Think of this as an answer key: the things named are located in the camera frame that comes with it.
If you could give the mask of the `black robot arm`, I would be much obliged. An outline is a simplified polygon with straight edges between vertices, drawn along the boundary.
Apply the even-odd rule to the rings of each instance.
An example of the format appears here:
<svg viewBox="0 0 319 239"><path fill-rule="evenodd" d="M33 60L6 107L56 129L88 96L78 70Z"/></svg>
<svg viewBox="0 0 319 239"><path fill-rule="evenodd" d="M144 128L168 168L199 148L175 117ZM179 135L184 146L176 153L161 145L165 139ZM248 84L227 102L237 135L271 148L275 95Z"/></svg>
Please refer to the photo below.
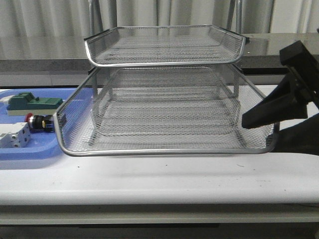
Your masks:
<svg viewBox="0 0 319 239"><path fill-rule="evenodd" d="M278 132L273 152L319 153L319 116L308 116L307 105L319 104L319 63L301 41L280 50L288 73L260 103L242 116L244 128L257 128L285 120L303 122Z"/></svg>

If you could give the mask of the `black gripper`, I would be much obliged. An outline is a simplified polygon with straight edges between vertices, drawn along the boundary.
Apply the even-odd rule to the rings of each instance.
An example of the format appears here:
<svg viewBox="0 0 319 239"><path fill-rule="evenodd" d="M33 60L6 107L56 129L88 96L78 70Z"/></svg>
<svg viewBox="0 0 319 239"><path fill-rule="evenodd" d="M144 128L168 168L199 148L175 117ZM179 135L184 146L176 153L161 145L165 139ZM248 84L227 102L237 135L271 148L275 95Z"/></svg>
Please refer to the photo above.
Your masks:
<svg viewBox="0 0 319 239"><path fill-rule="evenodd" d="M307 118L307 93L319 107L319 62L298 40L280 50L280 62L292 74L260 103L242 115L242 127L251 129L276 122Z"/></svg>

